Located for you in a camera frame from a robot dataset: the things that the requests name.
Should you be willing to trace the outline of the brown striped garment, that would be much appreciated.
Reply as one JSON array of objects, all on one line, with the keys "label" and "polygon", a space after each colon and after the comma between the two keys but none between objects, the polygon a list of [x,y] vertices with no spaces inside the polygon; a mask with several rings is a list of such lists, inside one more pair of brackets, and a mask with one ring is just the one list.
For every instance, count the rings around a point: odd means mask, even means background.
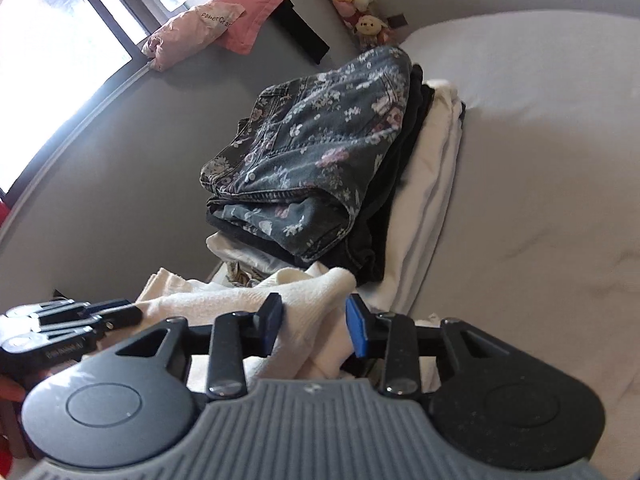
[{"label": "brown striped garment", "polygon": [[243,263],[230,261],[224,264],[226,280],[234,287],[253,288],[265,279],[265,275]]}]

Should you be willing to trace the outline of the plush toy tube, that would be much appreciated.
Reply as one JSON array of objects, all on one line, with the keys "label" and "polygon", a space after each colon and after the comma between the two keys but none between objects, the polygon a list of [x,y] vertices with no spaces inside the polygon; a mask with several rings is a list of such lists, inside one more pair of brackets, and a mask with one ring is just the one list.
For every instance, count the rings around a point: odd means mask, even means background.
[{"label": "plush toy tube", "polygon": [[394,28],[378,8],[378,0],[330,0],[361,50],[396,44]]}]

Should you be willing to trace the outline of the black folded garment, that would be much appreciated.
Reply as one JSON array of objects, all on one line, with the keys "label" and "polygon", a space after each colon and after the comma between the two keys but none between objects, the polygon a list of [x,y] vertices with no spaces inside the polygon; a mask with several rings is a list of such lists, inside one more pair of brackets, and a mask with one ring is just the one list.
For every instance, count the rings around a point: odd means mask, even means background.
[{"label": "black folded garment", "polygon": [[400,178],[408,166],[416,147],[422,122],[430,111],[434,90],[423,79],[420,65],[412,64],[410,91],[407,109],[400,135],[385,155],[382,165],[367,188],[360,213],[352,229],[319,259],[313,262],[293,261],[282,256],[282,252],[263,240],[239,230],[217,231],[257,248],[292,266],[309,266],[321,262],[333,268],[338,266],[352,272],[358,284],[381,281],[384,276],[386,240],[390,214]]}]

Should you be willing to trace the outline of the grey bed sheet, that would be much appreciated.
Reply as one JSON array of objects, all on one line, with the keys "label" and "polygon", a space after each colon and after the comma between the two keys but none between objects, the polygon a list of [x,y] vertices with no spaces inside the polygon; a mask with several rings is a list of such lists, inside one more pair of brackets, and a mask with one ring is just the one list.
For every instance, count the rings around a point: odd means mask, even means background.
[{"label": "grey bed sheet", "polygon": [[462,318],[600,396],[593,465],[639,472],[639,23],[512,12],[416,30],[404,49],[465,104],[454,178],[378,310]]}]

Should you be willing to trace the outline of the pink pillow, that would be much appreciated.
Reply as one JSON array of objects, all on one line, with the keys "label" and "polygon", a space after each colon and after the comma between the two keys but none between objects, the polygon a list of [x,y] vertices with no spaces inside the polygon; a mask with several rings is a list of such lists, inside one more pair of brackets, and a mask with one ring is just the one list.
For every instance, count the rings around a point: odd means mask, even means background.
[{"label": "pink pillow", "polygon": [[142,53],[152,70],[164,72],[215,42],[245,13],[239,3],[212,0],[194,6],[152,32]]}]

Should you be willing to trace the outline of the white folded garment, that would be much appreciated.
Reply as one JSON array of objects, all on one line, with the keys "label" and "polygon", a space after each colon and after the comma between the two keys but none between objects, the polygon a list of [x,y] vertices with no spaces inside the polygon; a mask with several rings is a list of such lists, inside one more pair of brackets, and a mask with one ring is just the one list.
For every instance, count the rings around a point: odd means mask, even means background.
[{"label": "white folded garment", "polygon": [[207,237],[206,246],[219,259],[217,269],[213,270],[206,282],[186,280],[175,273],[160,268],[146,282],[138,302],[150,301],[163,296],[178,294],[178,292],[219,292],[226,288],[235,288],[226,280],[224,264],[230,261],[237,261],[246,266],[251,266],[264,274],[265,278],[288,266],[283,260],[250,247],[221,232]]}]

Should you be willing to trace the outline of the folded beige garment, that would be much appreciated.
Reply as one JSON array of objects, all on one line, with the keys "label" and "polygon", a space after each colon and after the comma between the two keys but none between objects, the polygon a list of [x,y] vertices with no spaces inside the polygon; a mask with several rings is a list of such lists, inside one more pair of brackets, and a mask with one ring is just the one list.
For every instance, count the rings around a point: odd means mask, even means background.
[{"label": "folded beige garment", "polygon": [[382,281],[358,288],[369,308],[410,312],[444,226],[463,136],[464,103],[454,84],[431,79],[434,100],[393,201]]}]

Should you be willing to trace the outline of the floral black jeans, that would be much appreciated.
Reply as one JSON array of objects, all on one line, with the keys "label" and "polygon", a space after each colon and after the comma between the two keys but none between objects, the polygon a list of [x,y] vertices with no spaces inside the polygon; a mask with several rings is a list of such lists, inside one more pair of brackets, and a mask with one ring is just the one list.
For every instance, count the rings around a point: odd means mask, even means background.
[{"label": "floral black jeans", "polygon": [[411,60],[398,47],[265,88],[201,170],[207,220],[313,262],[342,240],[400,135]]}]

